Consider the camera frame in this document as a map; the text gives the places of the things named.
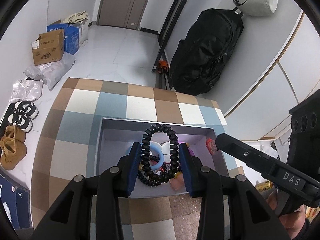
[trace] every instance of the metal pivot bolt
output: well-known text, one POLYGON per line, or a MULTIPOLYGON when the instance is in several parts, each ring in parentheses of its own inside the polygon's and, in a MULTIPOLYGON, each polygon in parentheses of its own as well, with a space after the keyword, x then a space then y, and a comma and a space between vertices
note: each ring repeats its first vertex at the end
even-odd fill
POLYGON ((117 166, 113 166, 109 170, 111 173, 117 173, 119 171, 119 168, 117 166))
POLYGON ((200 168, 200 170, 201 170, 202 172, 207 173, 207 172, 210 171, 210 168, 209 168, 208 166, 202 166, 202 167, 200 168))
POLYGON ((77 176, 75 176, 75 177, 73 178, 73 180, 74 180, 75 182, 80 182, 82 179, 83 179, 83 176, 82 176, 82 175, 77 175, 77 176))
POLYGON ((237 180, 239 180, 239 181, 244 182, 246 179, 247 179, 247 178, 246 178, 244 175, 242 175, 242 174, 239 174, 239 175, 237 176, 237 180))

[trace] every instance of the white cabinet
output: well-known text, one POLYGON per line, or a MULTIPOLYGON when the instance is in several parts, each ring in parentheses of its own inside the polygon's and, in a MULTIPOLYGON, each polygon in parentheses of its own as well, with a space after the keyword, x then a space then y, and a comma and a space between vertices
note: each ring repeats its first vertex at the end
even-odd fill
POLYGON ((297 105, 276 65, 253 93, 227 118, 227 132, 239 140, 259 140, 277 127, 297 105))
POLYGON ((302 102, 320 79, 320 37, 306 15, 279 62, 302 102))

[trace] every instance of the black and white sneaker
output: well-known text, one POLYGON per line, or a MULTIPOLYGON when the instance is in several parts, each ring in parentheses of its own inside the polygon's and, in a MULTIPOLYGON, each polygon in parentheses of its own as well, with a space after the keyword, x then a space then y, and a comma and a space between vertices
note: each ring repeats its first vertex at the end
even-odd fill
POLYGON ((9 125, 16 125, 24 132, 30 132, 32 129, 32 121, 25 113, 15 112, 14 114, 10 114, 8 123, 9 125))
POLYGON ((35 119, 38 116, 38 108, 31 101, 20 101, 14 104, 16 112, 25 113, 30 119, 35 119))

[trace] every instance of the white tiled floor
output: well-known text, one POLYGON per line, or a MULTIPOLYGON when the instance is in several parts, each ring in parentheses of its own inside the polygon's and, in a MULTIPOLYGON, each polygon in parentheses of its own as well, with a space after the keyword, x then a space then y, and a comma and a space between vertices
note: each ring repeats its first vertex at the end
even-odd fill
POLYGON ((91 26, 88 43, 75 54, 76 62, 52 89, 43 86, 42 96, 35 101, 39 109, 33 128, 25 142, 27 156, 12 171, 13 179, 30 189, 36 147, 45 119, 61 87, 68 77, 90 78, 154 87, 156 74, 151 69, 159 50, 154 34, 135 30, 91 26))

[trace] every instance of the pink toy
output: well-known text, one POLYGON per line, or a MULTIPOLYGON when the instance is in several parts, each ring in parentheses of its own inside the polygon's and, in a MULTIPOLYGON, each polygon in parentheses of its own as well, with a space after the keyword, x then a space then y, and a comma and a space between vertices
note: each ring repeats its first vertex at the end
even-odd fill
POLYGON ((207 149, 211 155, 215 155, 218 152, 216 143, 211 138, 207 139, 207 141, 205 142, 205 145, 207 146, 207 149))

